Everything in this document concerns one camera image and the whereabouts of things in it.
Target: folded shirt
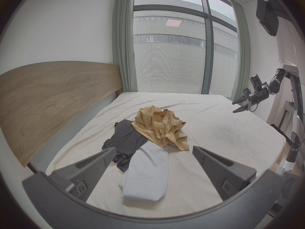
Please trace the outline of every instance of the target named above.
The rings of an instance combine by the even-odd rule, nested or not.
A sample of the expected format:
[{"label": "folded shirt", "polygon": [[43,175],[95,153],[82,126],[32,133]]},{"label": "folded shirt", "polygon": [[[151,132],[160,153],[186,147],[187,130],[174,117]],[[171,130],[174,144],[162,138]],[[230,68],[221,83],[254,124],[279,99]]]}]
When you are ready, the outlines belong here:
[{"label": "folded shirt", "polygon": [[124,119],[115,124],[114,134],[104,142],[102,149],[116,148],[113,162],[124,172],[128,169],[132,155],[146,142],[147,138],[133,128],[132,121]]},{"label": "folded shirt", "polygon": [[139,133],[160,147],[173,142],[180,150],[187,151],[187,136],[181,131],[184,125],[185,122],[176,117],[173,111],[162,111],[153,105],[141,108],[132,123]]},{"label": "folded shirt", "polygon": [[148,141],[132,156],[119,187],[124,199],[158,201],[166,194],[167,180],[167,146]]}]

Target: green curtain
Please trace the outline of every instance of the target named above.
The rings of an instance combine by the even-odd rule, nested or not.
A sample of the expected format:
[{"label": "green curtain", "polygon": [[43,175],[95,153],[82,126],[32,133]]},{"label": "green curtain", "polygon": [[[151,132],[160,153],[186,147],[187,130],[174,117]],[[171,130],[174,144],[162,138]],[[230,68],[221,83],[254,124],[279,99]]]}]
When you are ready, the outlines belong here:
[{"label": "green curtain", "polygon": [[112,15],[113,64],[120,68],[123,92],[137,92],[133,47],[133,0],[114,0]]},{"label": "green curtain", "polygon": [[242,95],[242,90],[246,88],[249,80],[250,35],[242,6],[234,0],[231,0],[231,4],[236,18],[238,38],[237,72],[231,96],[231,100],[235,100]]}]

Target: white bed sheet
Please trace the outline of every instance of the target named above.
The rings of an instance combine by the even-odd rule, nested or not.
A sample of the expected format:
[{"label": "white bed sheet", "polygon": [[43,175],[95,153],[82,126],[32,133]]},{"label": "white bed sheet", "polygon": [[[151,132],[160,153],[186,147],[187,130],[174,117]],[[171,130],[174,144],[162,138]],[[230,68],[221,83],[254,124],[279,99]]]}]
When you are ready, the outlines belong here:
[{"label": "white bed sheet", "polygon": [[236,106],[219,95],[123,93],[101,110],[55,156],[46,174],[99,151],[114,134],[114,124],[134,120],[140,108],[170,109],[186,122],[189,151],[168,145],[168,187],[162,201],[122,199],[123,172],[111,162],[87,200],[97,208],[127,216],[170,217],[197,212],[222,202],[211,181],[192,155],[193,145],[254,167],[259,176],[274,164],[282,136],[249,111],[233,114]]}]

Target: headboard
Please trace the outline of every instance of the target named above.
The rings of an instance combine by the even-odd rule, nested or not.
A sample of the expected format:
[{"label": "headboard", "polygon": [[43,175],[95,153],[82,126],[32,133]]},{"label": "headboard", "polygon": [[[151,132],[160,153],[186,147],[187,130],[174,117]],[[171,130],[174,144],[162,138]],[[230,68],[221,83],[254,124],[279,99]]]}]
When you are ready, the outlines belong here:
[{"label": "headboard", "polygon": [[52,61],[18,67],[0,75],[0,127],[25,167],[66,123],[121,88],[117,65]]}]

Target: window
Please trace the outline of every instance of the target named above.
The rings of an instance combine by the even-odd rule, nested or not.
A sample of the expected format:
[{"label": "window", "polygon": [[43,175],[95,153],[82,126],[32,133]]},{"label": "window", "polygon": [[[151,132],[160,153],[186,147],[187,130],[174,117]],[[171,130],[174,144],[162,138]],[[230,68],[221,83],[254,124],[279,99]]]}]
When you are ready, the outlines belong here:
[{"label": "window", "polygon": [[[214,21],[213,29],[206,32],[206,23],[210,21],[206,22],[208,9],[201,0],[134,1],[139,92],[231,97],[238,52],[234,12],[229,2],[208,0],[208,3],[209,18]],[[213,35],[209,41],[206,33]],[[207,47],[214,51],[209,65],[205,61]],[[206,68],[212,69],[209,76],[205,75]]]}]

